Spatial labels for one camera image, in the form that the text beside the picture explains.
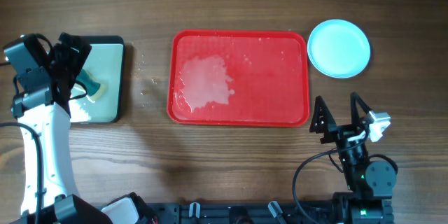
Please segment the light blue plate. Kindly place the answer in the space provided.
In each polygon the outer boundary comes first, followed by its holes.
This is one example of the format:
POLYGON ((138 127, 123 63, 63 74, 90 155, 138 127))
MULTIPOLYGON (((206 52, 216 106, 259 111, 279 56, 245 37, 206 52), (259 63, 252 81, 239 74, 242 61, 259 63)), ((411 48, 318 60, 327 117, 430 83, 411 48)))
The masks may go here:
POLYGON ((341 19, 326 20, 310 33, 307 53, 311 64, 331 78, 360 74, 371 56, 370 42, 355 24, 341 19))

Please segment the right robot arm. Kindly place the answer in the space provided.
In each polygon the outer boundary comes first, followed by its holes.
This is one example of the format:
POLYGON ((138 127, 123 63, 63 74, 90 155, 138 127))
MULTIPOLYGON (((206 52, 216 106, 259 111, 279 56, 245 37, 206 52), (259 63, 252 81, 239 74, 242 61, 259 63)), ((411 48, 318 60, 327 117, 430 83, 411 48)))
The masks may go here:
POLYGON ((323 98, 317 96, 310 131, 322 144, 335 144, 348 192, 332 198, 329 223, 393 223, 391 206, 398 166, 389 157, 369 154, 366 142, 378 142, 391 117, 374 112, 357 93, 350 94, 351 122, 337 125, 323 98))

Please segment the green and yellow sponge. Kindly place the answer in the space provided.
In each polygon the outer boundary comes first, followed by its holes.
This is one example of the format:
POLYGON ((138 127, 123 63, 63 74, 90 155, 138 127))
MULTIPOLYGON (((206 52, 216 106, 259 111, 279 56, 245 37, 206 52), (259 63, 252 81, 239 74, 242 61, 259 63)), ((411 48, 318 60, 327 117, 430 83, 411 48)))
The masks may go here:
POLYGON ((84 69, 80 71, 76 80, 84 84, 87 88, 87 96, 92 101, 97 101, 106 91, 106 85, 96 81, 92 75, 84 69))

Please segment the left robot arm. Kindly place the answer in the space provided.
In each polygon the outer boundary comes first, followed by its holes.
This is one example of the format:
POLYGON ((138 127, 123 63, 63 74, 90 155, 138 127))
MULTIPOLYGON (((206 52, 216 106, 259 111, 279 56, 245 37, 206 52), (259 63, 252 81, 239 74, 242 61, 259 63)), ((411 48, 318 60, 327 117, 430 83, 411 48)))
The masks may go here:
POLYGON ((123 70, 125 43, 120 36, 76 36, 61 33, 56 44, 42 45, 42 34, 26 34, 3 51, 13 66, 15 95, 11 113, 24 140, 26 183, 19 223, 158 223, 159 218, 136 193, 123 195, 99 209, 80 198, 69 152, 75 85, 93 95, 98 86, 82 68, 89 54, 115 53, 123 70))

